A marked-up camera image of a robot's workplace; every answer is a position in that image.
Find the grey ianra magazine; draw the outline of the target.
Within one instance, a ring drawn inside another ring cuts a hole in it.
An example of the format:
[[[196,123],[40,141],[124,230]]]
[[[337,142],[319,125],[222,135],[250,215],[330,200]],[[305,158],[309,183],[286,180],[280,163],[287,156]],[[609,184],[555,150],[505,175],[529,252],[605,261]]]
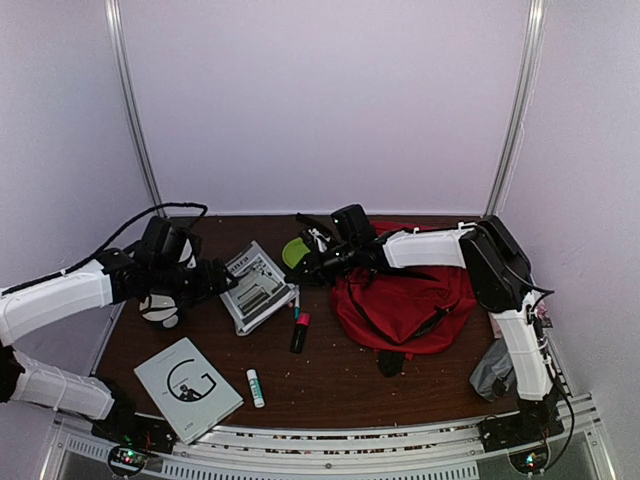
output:
[[[235,282],[220,298],[239,337],[249,335],[297,297],[298,288],[285,281],[284,272],[256,241],[232,258],[227,270]]]

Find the red backpack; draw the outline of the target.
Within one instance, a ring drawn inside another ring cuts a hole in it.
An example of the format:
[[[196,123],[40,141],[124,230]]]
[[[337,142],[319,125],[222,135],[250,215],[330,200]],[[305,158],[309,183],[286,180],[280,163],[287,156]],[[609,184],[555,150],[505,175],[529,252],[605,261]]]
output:
[[[330,305],[346,335],[374,350],[379,371],[393,377],[414,356],[451,347],[477,302],[467,271],[459,267],[398,273],[358,267],[336,279]]]

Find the white designer fate book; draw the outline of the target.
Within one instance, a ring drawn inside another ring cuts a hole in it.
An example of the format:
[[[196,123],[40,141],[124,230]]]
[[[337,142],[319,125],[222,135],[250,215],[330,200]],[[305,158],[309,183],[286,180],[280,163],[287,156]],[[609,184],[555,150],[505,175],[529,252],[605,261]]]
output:
[[[548,294],[538,294],[536,296],[536,299],[534,302],[535,313],[537,317],[541,320],[542,326],[544,328],[552,328],[553,327],[552,319],[545,303],[546,297],[548,297]],[[498,325],[497,320],[491,314],[489,314],[489,321],[490,321],[494,338],[501,339],[503,337],[501,327]]]

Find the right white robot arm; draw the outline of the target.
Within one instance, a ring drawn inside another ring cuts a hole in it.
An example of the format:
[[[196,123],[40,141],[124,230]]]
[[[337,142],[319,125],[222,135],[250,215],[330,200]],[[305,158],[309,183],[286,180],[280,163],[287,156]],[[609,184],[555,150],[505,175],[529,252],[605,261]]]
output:
[[[541,440],[559,428],[560,392],[537,308],[546,295],[531,264],[494,215],[451,228],[371,222],[351,204],[331,224],[298,214],[305,254],[286,274],[299,286],[329,286],[345,333],[379,354],[386,375],[406,358],[447,349],[471,312],[498,325],[517,386],[518,412],[485,420],[487,446]]]

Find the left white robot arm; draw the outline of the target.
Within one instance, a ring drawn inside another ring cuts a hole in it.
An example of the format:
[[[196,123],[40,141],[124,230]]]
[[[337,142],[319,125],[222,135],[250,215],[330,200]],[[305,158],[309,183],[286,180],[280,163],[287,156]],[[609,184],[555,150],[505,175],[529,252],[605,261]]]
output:
[[[78,414],[123,444],[144,433],[130,397],[114,382],[36,361],[14,344],[86,310],[154,297],[191,307],[238,283],[219,259],[201,257],[198,221],[176,224],[149,207],[121,225],[84,259],[1,293],[1,400]]]

